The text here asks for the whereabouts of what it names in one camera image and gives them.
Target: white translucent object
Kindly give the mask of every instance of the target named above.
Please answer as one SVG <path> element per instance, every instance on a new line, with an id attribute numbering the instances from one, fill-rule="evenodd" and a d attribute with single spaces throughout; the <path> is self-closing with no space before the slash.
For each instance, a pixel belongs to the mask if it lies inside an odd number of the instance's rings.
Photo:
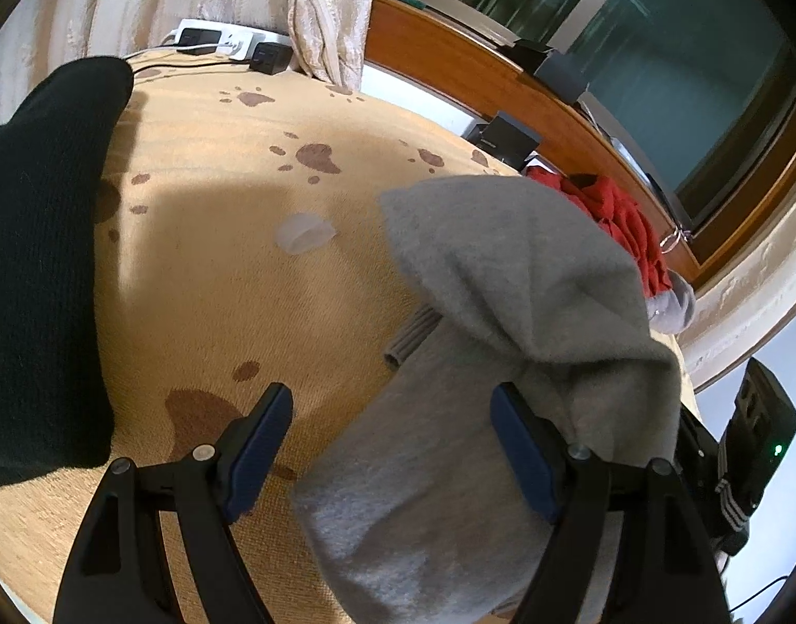
<path id="1" fill-rule="evenodd" d="M 276 245 L 298 255 L 329 243 L 336 234 L 334 225 L 317 214 L 292 214 L 276 229 Z"/>

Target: red cloth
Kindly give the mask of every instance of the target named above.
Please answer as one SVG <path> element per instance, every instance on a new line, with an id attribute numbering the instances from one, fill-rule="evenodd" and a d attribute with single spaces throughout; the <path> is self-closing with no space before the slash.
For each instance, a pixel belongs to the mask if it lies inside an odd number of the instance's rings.
<path id="1" fill-rule="evenodd" d="M 528 167 L 528 178 L 562 193 L 624 247 L 641 271 L 643 294 L 652 297 L 672 288 L 667 263 L 653 227 L 637 203 L 611 178 L 583 174 L 565 178 L 539 166 Z"/>

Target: power strip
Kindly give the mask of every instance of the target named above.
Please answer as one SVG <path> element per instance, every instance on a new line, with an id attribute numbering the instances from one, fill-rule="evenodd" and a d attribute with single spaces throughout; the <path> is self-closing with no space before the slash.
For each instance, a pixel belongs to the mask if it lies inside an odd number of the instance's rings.
<path id="1" fill-rule="evenodd" d="M 218 43 L 222 46 L 216 48 L 220 54 L 226 54 L 233 60 L 249 59 L 253 55 L 253 50 L 260 42 L 276 42 L 280 45 L 291 45 L 291 38 L 279 33 L 262 30 L 261 28 L 251 28 L 247 25 L 237 25 L 235 23 L 219 23 L 216 20 L 181 19 L 176 29 L 175 40 L 180 39 L 184 28 L 195 28 L 200 30 L 217 30 L 221 33 Z"/>

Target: black fabric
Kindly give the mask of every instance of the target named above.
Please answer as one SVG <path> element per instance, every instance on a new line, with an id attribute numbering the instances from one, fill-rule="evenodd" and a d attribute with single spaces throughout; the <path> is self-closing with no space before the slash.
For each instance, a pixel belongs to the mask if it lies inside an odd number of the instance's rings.
<path id="1" fill-rule="evenodd" d="M 93 207 L 132 89 L 126 61 L 76 60 L 0 126 L 0 485 L 108 460 Z"/>

